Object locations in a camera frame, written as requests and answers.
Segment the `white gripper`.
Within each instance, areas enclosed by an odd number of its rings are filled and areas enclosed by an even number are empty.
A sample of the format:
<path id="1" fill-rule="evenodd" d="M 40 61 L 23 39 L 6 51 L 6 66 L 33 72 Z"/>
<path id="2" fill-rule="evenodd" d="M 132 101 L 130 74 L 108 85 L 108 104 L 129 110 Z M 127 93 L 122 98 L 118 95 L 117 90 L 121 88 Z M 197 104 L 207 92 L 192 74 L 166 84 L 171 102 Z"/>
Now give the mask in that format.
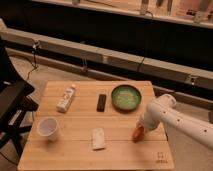
<path id="1" fill-rule="evenodd" d="M 142 135 L 153 131 L 157 127 L 158 121 L 148 112 L 141 114 L 137 121 L 137 128 L 141 130 Z"/>

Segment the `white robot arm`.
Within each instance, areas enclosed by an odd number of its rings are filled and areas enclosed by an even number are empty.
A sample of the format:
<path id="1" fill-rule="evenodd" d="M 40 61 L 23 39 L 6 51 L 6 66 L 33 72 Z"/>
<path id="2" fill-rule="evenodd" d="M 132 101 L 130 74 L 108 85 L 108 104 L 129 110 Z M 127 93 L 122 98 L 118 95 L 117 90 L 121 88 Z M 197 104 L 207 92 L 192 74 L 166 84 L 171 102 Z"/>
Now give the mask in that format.
<path id="1" fill-rule="evenodd" d="M 144 132 L 155 130 L 160 123 L 168 124 L 213 150 L 213 124 L 187 116 L 175 109 L 176 99 L 164 94 L 147 104 L 138 119 Z"/>

